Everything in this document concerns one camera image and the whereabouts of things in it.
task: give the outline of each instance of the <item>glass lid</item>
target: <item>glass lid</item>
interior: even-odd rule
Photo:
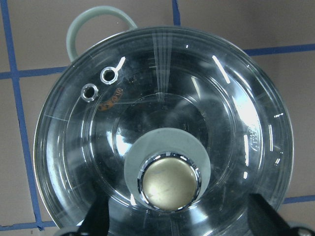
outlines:
[[[292,169],[288,113],[228,41],[192,29],[107,38],[63,73],[41,111],[36,179],[59,227],[110,198],[109,235],[250,234],[249,193],[278,208]]]

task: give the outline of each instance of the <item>pale green handle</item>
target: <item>pale green handle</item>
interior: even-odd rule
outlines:
[[[66,36],[66,47],[71,62],[78,57],[78,53],[75,47],[75,39],[79,29],[85,22],[99,15],[117,16],[127,23],[130,30],[137,28],[136,23],[126,13],[112,6],[96,6],[81,13],[71,23]]]

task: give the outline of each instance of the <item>tile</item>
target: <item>tile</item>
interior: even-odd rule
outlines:
[[[0,231],[0,236],[53,236],[58,230],[58,227],[46,227],[43,231],[39,229]]]
[[[54,74],[49,76],[21,78],[20,80],[25,122],[28,131],[31,153],[33,153],[34,134],[39,113],[48,93],[59,77],[60,74]],[[52,219],[48,214],[38,191],[37,196],[42,220],[51,221]]]
[[[293,176],[288,197],[315,194],[315,52],[253,58],[269,75],[287,105],[294,137]]]
[[[8,53],[6,50],[6,41],[2,21],[2,13],[0,12],[0,72],[10,71]]]
[[[0,225],[34,222],[11,80],[0,80]]]
[[[292,226],[304,226],[315,230],[315,202],[284,204],[279,214]]]
[[[314,43],[315,1],[180,0],[182,26],[219,35],[243,48]]]
[[[125,11],[139,27],[147,27],[172,25],[171,4],[169,0],[29,0],[19,4],[9,0],[18,68],[23,70],[68,65],[65,47],[67,29],[75,17],[91,7],[117,7]],[[125,23],[112,16],[92,19],[78,33],[78,51],[81,53],[99,40],[126,29]]]

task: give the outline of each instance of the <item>round knob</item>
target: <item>round knob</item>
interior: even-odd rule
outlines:
[[[190,165],[174,157],[161,158],[145,171],[142,191],[153,206],[174,211],[191,203],[197,192],[197,178]]]

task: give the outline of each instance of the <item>transparent glass lid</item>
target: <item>transparent glass lid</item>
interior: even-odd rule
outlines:
[[[192,171],[185,170],[200,187],[175,211],[147,205],[126,175],[139,140],[164,128],[196,141],[177,150],[170,150],[172,133],[165,141],[166,156],[192,160]],[[194,150],[197,143],[204,152]],[[207,164],[196,153],[205,153]],[[266,74],[226,40],[174,27],[128,31],[86,51],[53,87],[34,144],[38,186],[56,224],[79,224],[102,193],[110,196],[115,236],[246,235],[248,194],[278,208],[292,156],[289,117]]]

